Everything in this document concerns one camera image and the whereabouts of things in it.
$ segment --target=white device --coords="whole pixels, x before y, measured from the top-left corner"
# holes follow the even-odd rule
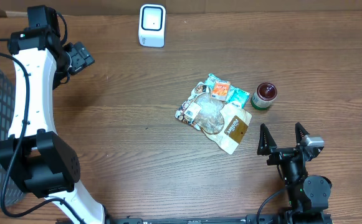
[[[157,4],[144,4],[139,15],[139,43],[145,47],[164,47],[166,9]]]

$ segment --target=white label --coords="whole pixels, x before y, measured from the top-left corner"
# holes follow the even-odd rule
[[[201,111],[201,106],[199,106],[197,103],[193,102],[186,109],[185,115],[189,116],[191,119],[194,119],[200,111]]]
[[[231,104],[234,105],[237,108],[242,108],[242,104],[237,100],[232,101]]]
[[[257,92],[255,92],[255,93],[253,94],[253,98],[252,98],[251,100],[252,100],[252,101],[254,102],[254,104],[255,104],[256,106],[258,106],[259,108],[267,108],[267,107],[269,107],[269,106],[272,104],[272,102],[274,102],[275,99],[273,99],[273,100],[271,100],[271,101],[262,100],[261,98],[258,97]]]
[[[239,120],[238,120],[238,119],[235,119],[235,120],[233,121],[231,127],[227,130],[228,135],[229,135],[231,132],[235,131],[235,129],[236,129],[236,127],[237,127],[238,125],[239,125]]]

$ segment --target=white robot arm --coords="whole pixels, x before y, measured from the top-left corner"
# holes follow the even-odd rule
[[[22,144],[23,157],[14,163],[11,176],[23,192],[32,192],[46,200],[54,201],[73,223],[103,224],[109,218],[103,205],[96,202],[80,180],[79,160],[70,146],[56,132],[52,91],[61,79],[75,75],[94,63],[86,48],[79,42],[62,46],[56,12],[45,6],[30,7],[29,28],[11,35],[8,48],[29,74],[29,112],[27,128]],[[16,70],[16,104],[9,129],[9,139],[0,142],[0,163],[7,170],[14,145],[21,136],[26,82],[22,68]],[[40,156],[27,158],[31,150],[39,150]]]

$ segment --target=small candy packet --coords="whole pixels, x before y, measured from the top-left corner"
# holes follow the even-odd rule
[[[229,87],[231,83],[223,80],[216,80],[214,88],[211,92],[211,97],[217,100],[225,101],[226,96],[228,95]]]
[[[214,89],[217,81],[221,82],[223,80],[210,73],[208,75],[208,79],[204,82],[204,84],[206,84],[210,89]],[[227,91],[225,103],[232,103],[238,108],[244,108],[244,105],[247,103],[247,100],[249,100],[249,97],[249,92],[230,85],[229,90]]]

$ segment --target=plastic bag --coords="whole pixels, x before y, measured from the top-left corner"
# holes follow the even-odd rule
[[[232,154],[250,123],[251,114],[243,110],[249,93],[231,85],[226,101],[214,99],[211,91],[216,80],[219,79],[210,74],[205,83],[199,82],[175,112],[175,118],[202,131]]]

